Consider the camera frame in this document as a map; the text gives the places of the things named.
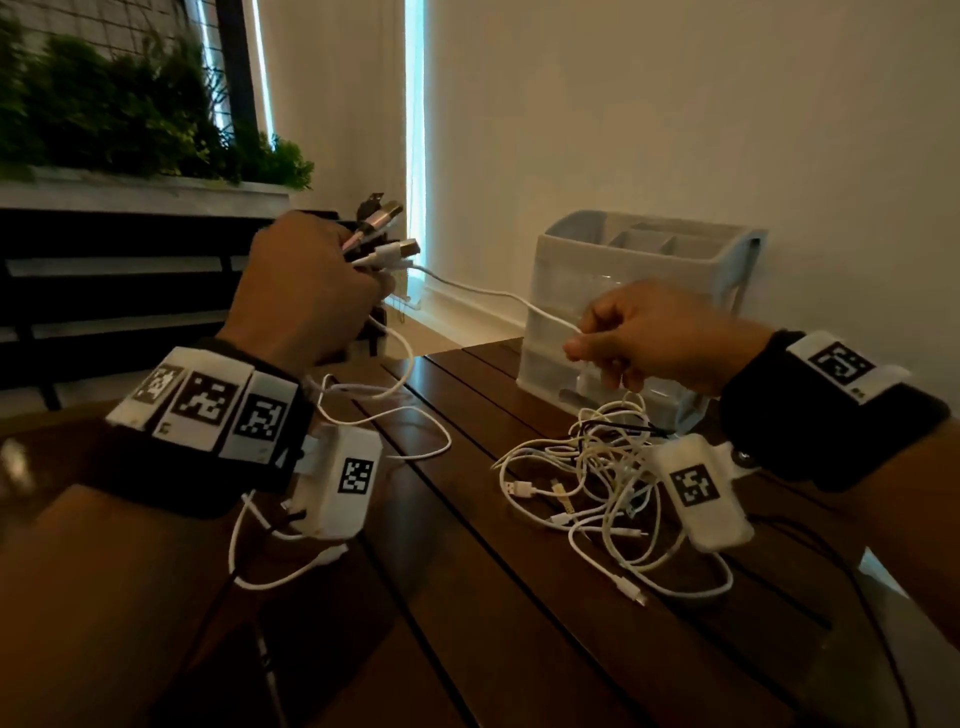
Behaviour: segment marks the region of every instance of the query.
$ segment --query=artificial plant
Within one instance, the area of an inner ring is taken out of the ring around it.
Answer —
[[[0,163],[77,167],[139,177],[310,184],[300,148],[213,122],[222,85],[192,36],[148,33],[140,53],[105,58],[73,36],[28,52],[0,4]]]

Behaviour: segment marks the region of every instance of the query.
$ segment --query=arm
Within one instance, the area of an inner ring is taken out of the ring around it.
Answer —
[[[389,288],[302,213],[253,241],[221,336],[292,375],[341,349]],[[136,478],[137,473],[130,473]],[[226,578],[221,521],[75,485],[0,554],[0,725],[128,725],[159,696]]]
[[[610,386],[634,391],[647,376],[719,396],[773,331],[700,298],[646,280],[591,304],[582,336],[564,345],[596,363]],[[944,634],[960,646],[960,425],[942,423],[847,493],[834,496],[871,548]]]

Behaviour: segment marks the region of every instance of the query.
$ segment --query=metal mesh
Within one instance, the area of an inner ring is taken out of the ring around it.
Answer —
[[[187,28],[204,46],[204,68],[211,85],[220,90],[214,121],[232,127],[227,95],[224,52],[217,8],[206,0],[4,0],[20,20],[24,42],[35,53],[50,35],[77,36],[103,55],[140,53],[144,34],[151,29],[172,38]]]

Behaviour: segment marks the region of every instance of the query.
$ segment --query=person's left hand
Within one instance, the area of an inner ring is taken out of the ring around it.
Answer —
[[[340,247],[349,235],[296,211],[257,233],[218,337],[296,377],[345,347],[394,288],[389,275],[344,261]]]

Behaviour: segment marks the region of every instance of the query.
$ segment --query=white plastic box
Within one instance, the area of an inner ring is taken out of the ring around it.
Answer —
[[[531,300],[576,324],[588,304],[624,283],[664,279],[739,310],[766,231],[739,225],[580,210],[552,225],[537,241]],[[566,360],[570,330],[527,314],[517,385],[563,410],[619,400],[623,390],[577,394],[583,367]],[[703,417],[707,399],[677,382],[647,379],[643,390],[655,425],[688,432]]]

